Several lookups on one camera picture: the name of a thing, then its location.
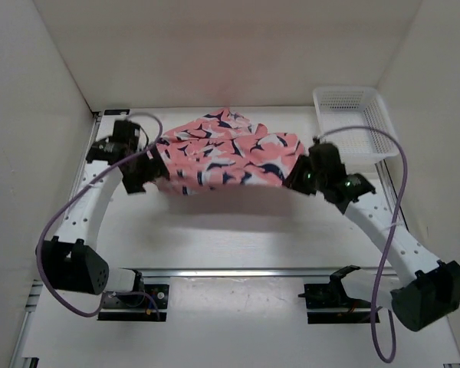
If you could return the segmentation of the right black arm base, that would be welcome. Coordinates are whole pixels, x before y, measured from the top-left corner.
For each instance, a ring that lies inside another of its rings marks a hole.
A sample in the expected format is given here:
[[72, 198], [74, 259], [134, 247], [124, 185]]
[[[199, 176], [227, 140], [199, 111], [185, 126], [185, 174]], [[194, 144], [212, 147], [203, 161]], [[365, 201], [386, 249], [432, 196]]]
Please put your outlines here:
[[305, 300], [308, 324], [368, 324], [371, 304], [363, 299], [348, 297], [342, 280], [354, 271], [355, 265], [346, 266], [330, 275], [327, 283], [305, 284], [299, 298]]

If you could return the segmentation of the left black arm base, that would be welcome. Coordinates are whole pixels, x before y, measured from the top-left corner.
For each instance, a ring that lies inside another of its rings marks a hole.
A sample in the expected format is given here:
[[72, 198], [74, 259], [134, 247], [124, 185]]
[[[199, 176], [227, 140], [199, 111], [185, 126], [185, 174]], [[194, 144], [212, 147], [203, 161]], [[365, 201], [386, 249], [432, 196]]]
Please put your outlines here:
[[99, 321], [166, 322], [169, 302], [168, 284], [145, 284], [144, 296], [108, 297], [97, 315]]

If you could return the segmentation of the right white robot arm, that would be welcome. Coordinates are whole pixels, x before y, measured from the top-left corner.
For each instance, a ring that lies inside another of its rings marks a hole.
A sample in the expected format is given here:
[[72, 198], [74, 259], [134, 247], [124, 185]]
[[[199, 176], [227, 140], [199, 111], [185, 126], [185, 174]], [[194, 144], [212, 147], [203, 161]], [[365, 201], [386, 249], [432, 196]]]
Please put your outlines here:
[[354, 223], [392, 266], [396, 280], [354, 265], [335, 271], [321, 303], [345, 307], [368, 301], [391, 311], [408, 330], [417, 332], [456, 311], [460, 305], [460, 264], [444, 262], [425, 248], [396, 216], [381, 206], [374, 185], [360, 173], [348, 173], [338, 148], [317, 143], [300, 155], [284, 186], [324, 199]]

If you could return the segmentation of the white plastic mesh basket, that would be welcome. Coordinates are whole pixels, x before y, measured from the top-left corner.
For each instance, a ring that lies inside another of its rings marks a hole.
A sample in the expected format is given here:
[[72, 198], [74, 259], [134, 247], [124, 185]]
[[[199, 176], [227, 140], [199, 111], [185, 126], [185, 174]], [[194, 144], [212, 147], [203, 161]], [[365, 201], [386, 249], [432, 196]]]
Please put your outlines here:
[[313, 92], [319, 131], [346, 128], [326, 138], [347, 165], [375, 165], [399, 154], [397, 146], [379, 131], [397, 138], [380, 93], [372, 87], [329, 86]]

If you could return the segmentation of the pink shark print shorts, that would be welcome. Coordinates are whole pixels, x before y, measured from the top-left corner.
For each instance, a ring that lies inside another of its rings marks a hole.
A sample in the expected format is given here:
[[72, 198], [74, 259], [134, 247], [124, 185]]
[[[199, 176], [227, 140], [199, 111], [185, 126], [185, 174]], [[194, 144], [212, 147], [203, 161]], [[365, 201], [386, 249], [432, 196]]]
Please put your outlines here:
[[305, 153], [296, 134], [271, 133], [228, 108], [166, 131], [156, 148], [168, 173], [152, 183], [182, 196], [234, 186], [281, 187]]

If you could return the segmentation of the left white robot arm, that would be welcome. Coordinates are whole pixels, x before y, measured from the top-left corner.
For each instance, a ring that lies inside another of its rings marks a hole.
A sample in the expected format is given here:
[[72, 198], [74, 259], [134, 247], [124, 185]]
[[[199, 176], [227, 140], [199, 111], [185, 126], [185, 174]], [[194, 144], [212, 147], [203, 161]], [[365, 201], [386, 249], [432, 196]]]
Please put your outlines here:
[[64, 221], [40, 247], [42, 279], [51, 289], [99, 295], [119, 291], [129, 307], [143, 303], [145, 287], [134, 271], [113, 271], [96, 252], [97, 237], [110, 200], [118, 186], [129, 195], [168, 175], [154, 143], [144, 129], [127, 118], [115, 120], [113, 131], [92, 144], [86, 155], [80, 185]]

